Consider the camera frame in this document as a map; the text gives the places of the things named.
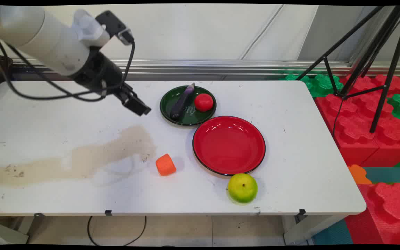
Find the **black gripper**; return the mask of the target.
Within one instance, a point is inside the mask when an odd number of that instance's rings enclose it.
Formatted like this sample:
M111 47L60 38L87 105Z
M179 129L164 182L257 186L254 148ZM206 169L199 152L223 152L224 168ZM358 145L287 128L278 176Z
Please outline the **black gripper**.
M131 50L126 70L121 69L108 59L98 47L90 47L89 56L84 65L71 75L71 79L77 84L85 87L90 93L98 94L95 99L83 98L78 95L76 99L80 101L96 102L113 94L122 101L122 105L138 116L147 115L151 108L138 98L133 88L125 83L131 62L133 50Z

